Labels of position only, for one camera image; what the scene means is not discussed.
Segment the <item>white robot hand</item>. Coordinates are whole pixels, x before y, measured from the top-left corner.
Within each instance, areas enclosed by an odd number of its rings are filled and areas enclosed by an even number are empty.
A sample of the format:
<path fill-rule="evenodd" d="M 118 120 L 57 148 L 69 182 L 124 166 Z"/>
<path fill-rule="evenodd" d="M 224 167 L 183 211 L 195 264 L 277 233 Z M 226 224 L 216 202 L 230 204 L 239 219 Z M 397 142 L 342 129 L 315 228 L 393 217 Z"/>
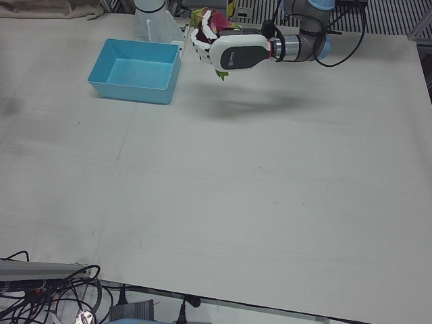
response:
<path fill-rule="evenodd" d="M 248 70 L 273 54 L 271 41 L 260 30 L 247 29 L 220 11 L 203 7 L 192 11 L 190 40 L 199 59 L 213 66 L 220 78 L 234 70 Z"/>

